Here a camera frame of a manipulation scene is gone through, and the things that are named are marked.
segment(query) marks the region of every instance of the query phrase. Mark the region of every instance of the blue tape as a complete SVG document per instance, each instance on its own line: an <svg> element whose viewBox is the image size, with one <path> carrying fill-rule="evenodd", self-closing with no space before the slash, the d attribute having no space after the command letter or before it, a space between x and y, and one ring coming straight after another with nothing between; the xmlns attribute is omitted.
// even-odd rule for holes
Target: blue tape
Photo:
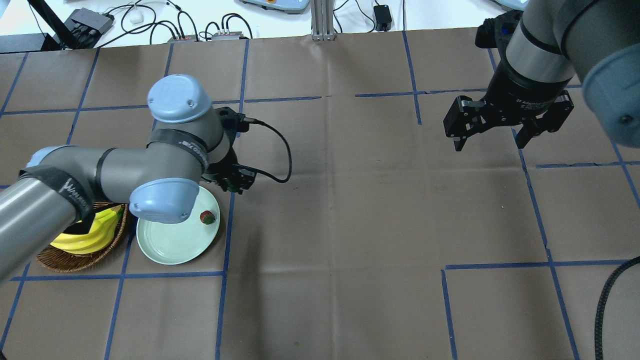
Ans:
<svg viewBox="0 0 640 360"><path fill-rule="evenodd" d="M303 96L303 97L274 97L270 99L248 99L244 102L277 102L277 101L303 101L322 99L321 96Z"/></svg>
<svg viewBox="0 0 640 360"><path fill-rule="evenodd" d="M48 113L73 113L77 109L51 109L51 110L22 110L22 111L7 111L5 115L23 115L23 114L48 114Z"/></svg>
<svg viewBox="0 0 640 360"><path fill-rule="evenodd" d="M516 131L511 129L513 134L513 140L516 139ZM529 188L529 196L531 197L531 203L533 204L533 210L536 214L536 220L538 221L538 228L540 229L540 236L542 237L542 242L545 246L545 252L547 253L547 260L549 269L551 270L551 276L554 280L554 286L556 288L556 295L558 298L558 303L560 304L560 311L563 315L564 320L564 328L566 329L567 336L569 337L569 343L571 345L571 350L573 352L573 358L575 360L579 360L580 357L578 355L578 349L575 345L575 339L573 338L573 331L571 329L571 323L569 322L569 316L566 312L566 308L564 306L564 297L562 295L562 290L560 289L560 282L557 279L556 268L554 266L554 260L551 256L551 250L547 247L547 233L545 231L545 226L542 223L542 216L540 215L540 209L538 207L538 201L536 200L536 194L533 191L533 185L531 184L531 177L529 176L529 171L527 171L527 163L524 159L524 153L521 149L518 149L518 155L520 156L520 161L522 162L522 171L524 172L525 177L527 178L527 187Z"/></svg>
<svg viewBox="0 0 640 360"><path fill-rule="evenodd" d="M578 261L554 261L554 266L595 266L595 265L622 265L625 260L578 260Z"/></svg>
<svg viewBox="0 0 640 360"><path fill-rule="evenodd" d="M102 111L102 110L127 110L127 109L144 109L149 105L124 105L124 106L104 106L101 108L84 108L80 111Z"/></svg>
<svg viewBox="0 0 640 360"><path fill-rule="evenodd" d="M95 56L93 57L93 63L91 64L91 70L89 70L89 76L86 78L86 83L84 84L84 90L82 91L82 97L80 97L80 103L78 104L76 115L74 116L74 122L73 124L71 124L71 131L69 131L69 136L67 137L67 142L66 142L67 145L71 143L71 138L74 135L74 130L76 129L76 123L78 121L78 117L80 116L80 109L82 109L82 104L84 103L86 92L87 90L89 90L89 83L91 83L91 78L93 77L93 71L95 70L95 64L98 62L99 55L100 55L100 48L96 49L95 51Z"/></svg>
<svg viewBox="0 0 640 360"><path fill-rule="evenodd" d="M432 90L424 92L427 95L442 94L444 92L485 92L486 89L462 89L462 90Z"/></svg>
<svg viewBox="0 0 640 360"><path fill-rule="evenodd" d="M134 220L133 224L131 224L131 229L136 228L137 220ZM122 262L122 270L120 271L120 281L118 282L118 291L116 292L115 303L113 304L113 314L111 315L111 325L109 325L109 336L107 337L107 345L104 351L104 360L109 360L109 356L111 355L111 344L113 342L113 333L116 329L116 320L118 318L118 310L120 309L120 299L122 297L122 288L124 286L125 274L127 272L127 264L129 263L129 254L131 253L131 243L133 242L133 237L135 235L135 231L131 231L129 234L129 241L127 242L127 250L124 253L124 260Z"/></svg>
<svg viewBox="0 0 640 360"><path fill-rule="evenodd" d="M205 277L222 276L222 271L200 271L200 272L159 272L153 274L126 274L125 279L166 279L171 277Z"/></svg>
<svg viewBox="0 0 640 360"><path fill-rule="evenodd" d="M169 74L169 67L171 66L171 57L173 56L173 43L169 45L169 55L166 57L166 66L164 67L164 76Z"/></svg>
<svg viewBox="0 0 640 360"><path fill-rule="evenodd" d="M545 266L549 266L549 263L453 264L445 266L445 270L542 268Z"/></svg>
<svg viewBox="0 0 640 360"><path fill-rule="evenodd" d="M380 92L375 94L356 94L356 97L386 97L386 96L405 96L405 95L415 95L415 92L405 91L405 92Z"/></svg>
<svg viewBox="0 0 640 360"><path fill-rule="evenodd" d="M55 280L104 280L104 279L119 279L118 274L104 274L104 275L42 275L42 276L27 276L25 281L55 281Z"/></svg>
<svg viewBox="0 0 640 360"><path fill-rule="evenodd" d="M22 58L22 62L20 63L20 67L18 68L18 72L15 73L15 78L13 78L13 83L11 83L11 87L9 88L9 92L6 94L6 98L4 98L4 103L2 105L2 108L0 108L0 117L4 114L4 111L6 110L7 104L9 104L9 99L11 98L11 94L13 94L13 90L15 89L15 85L18 83L18 79L20 78L20 74L22 74L22 69L24 68L24 64L27 62L27 56L29 56L29 53L24 53L24 57Z"/></svg>
<svg viewBox="0 0 640 360"><path fill-rule="evenodd" d="M418 119L418 125L422 125L422 116L420 115L420 104L418 103L417 88L415 86L415 74L413 72L413 62L411 61L411 51L409 50L409 41L406 39L406 31L402 32L404 40L404 50L406 51L406 60L409 64L409 74L411 75L411 87L413 89L413 103L415 105L415 117Z"/></svg>
<svg viewBox="0 0 640 360"><path fill-rule="evenodd" d="M240 100L217 100L217 101L212 101L211 104L212 105L219 105L219 104L239 104Z"/></svg>
<svg viewBox="0 0 640 360"><path fill-rule="evenodd" d="M24 286L24 278L27 276L27 272L29 271L29 266L31 263L28 263L27 266L24 267L22 271L22 280L18 285L18 290L15 292L15 297L13 298L13 305L11 305L11 311L9 312L9 317L6 319L6 325L4 326L4 331L2 333L2 338L0 339L0 350L4 348L4 343L6 341L7 335L9 335L9 328L11 327L11 322L13 321L13 316L15 315L15 310L18 307L18 301L20 300L20 295L22 295L22 287Z"/></svg>
<svg viewBox="0 0 640 360"><path fill-rule="evenodd" d="M612 167L622 165L619 161L613 163L575 163L575 164L542 164L536 168L566 168L566 167Z"/></svg>
<svg viewBox="0 0 640 360"><path fill-rule="evenodd" d="M556 267L554 266L554 259L551 256L551 250L548 248L545 249L547 251L547 258L549 259L549 269L551 270L551 277L554 280L554 287L556 288L556 295L558 297L558 303L560 304L560 312L562 313L562 319L564 320L564 328L566 329L566 334L569 337L569 344L571 345L571 351L573 352L574 360L580 360L580 355L578 354L578 347L575 344L575 338L573 337L573 330L571 329L571 323L569 322L569 314L566 312L566 306L564 305L564 297L562 295L562 290L560 289L560 281L558 281L558 275L556 272Z"/></svg>
<svg viewBox="0 0 640 360"><path fill-rule="evenodd" d="M496 66L495 64L495 59L493 58L493 51L491 51L491 49L487 49L487 52L489 53L489 60L491 61L491 67L493 67L493 71L495 71L495 69L497 69L498 66Z"/></svg>
<svg viewBox="0 0 640 360"><path fill-rule="evenodd" d="M227 220L227 241L225 244L225 265L222 275L222 289L220 291L220 306L218 308L218 330L216 332L216 360L220 360L220 345L222 343L222 320L225 314L225 297L227 296L227 274L229 270L229 252L231 249L231 230L234 223L234 208L236 205L236 195L231 193L229 202L229 217Z"/></svg>
<svg viewBox="0 0 640 360"><path fill-rule="evenodd" d="M240 107L238 112L241 113L244 107L244 88L246 87L246 64L249 59L249 40L244 43L244 60L242 64L242 82L240 83Z"/></svg>
<svg viewBox="0 0 640 360"><path fill-rule="evenodd" d="M442 294L444 296L444 309L447 313L447 326L449 328L449 342L451 343L451 357L458 360L458 349L456 349L456 337L453 332L453 319L451 316L451 304L449 303L449 289L447 287L447 275L442 272Z"/></svg>
<svg viewBox="0 0 640 360"><path fill-rule="evenodd" d="M618 157L618 160L620 160L620 163L622 164L622 171L624 171L625 173L625 177L627 178L627 182L629 183L629 188L631 188L631 193L633 194L634 199L636 200L636 205L638 206L638 208L640 208L640 197L638 196L638 191L636 190L634 180L631 178L629 169L627 169L627 164L625 163L625 160L622 158L622 154L620 153L620 149L618 149L618 146L616 145L616 143L611 142L611 145L613 146L613 150L616 152L616 156Z"/></svg>

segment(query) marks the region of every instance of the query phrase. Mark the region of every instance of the green plate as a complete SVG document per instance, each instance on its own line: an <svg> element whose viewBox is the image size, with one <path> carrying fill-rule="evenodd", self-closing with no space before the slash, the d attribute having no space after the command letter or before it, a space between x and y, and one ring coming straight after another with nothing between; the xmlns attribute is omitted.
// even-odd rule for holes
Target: green plate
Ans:
<svg viewBox="0 0 640 360"><path fill-rule="evenodd" d="M200 214L211 211L216 221L205 225ZM207 189L200 192L189 218L179 224L162 224L139 219L137 228L140 250L151 260L164 265L177 265L195 259L211 245L220 228L218 201Z"/></svg>

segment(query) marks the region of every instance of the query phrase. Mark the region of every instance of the light blue joint cap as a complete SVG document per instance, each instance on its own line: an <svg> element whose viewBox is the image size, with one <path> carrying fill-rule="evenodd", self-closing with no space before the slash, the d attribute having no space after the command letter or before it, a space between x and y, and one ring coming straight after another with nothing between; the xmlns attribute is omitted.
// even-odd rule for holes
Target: light blue joint cap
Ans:
<svg viewBox="0 0 640 360"><path fill-rule="evenodd" d="M129 197L129 211L139 218L178 224L187 220L200 188L193 180L169 177L137 187Z"/></svg>
<svg viewBox="0 0 640 360"><path fill-rule="evenodd" d="M584 78L584 100L611 140L640 147L640 44L616 51Z"/></svg>
<svg viewBox="0 0 640 360"><path fill-rule="evenodd" d="M60 149L61 147L68 147L68 146L73 146L73 145L49 146L36 151L33 155L31 155L31 160L29 160L29 162L27 163L27 167L34 167L36 165L39 165L42 162L42 160L45 158L45 156L49 155L55 150Z"/></svg>
<svg viewBox="0 0 640 360"><path fill-rule="evenodd" d="M499 4L508 6L514 10L524 11L527 8L529 0L496 0Z"/></svg>
<svg viewBox="0 0 640 360"><path fill-rule="evenodd" d="M196 78L175 74L160 79L151 87L147 104L158 121L181 124L209 111L211 98Z"/></svg>

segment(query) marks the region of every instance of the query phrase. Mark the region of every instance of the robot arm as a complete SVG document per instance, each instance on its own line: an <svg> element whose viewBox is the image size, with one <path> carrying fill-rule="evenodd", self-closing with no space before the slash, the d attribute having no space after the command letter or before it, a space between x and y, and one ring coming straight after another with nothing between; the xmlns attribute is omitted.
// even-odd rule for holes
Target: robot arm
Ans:
<svg viewBox="0 0 640 360"><path fill-rule="evenodd" d="M237 193L253 184L256 173L237 164L232 145L236 132L260 122L212 108L189 75L158 81L148 105L158 123L146 149L45 148L0 193L0 284L68 226L91 220L96 200L128 202L137 217L175 224L189 217L199 180Z"/></svg>
<svg viewBox="0 0 640 360"><path fill-rule="evenodd" d="M494 126L522 124L518 148L557 131L573 109L564 90L574 74L609 137L640 147L640 3L636 0L530 0L478 28L476 45L502 60L479 101L459 96L444 128L461 151Z"/></svg>

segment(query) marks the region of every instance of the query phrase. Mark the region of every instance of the strawberry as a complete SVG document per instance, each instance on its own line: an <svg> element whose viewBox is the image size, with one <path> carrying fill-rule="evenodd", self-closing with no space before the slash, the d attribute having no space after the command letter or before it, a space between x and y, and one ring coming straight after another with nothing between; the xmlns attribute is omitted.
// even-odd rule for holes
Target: strawberry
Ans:
<svg viewBox="0 0 640 360"><path fill-rule="evenodd" d="M205 225L213 224L216 221L216 215L213 215L209 210L205 210L200 214L200 221Z"/></svg>

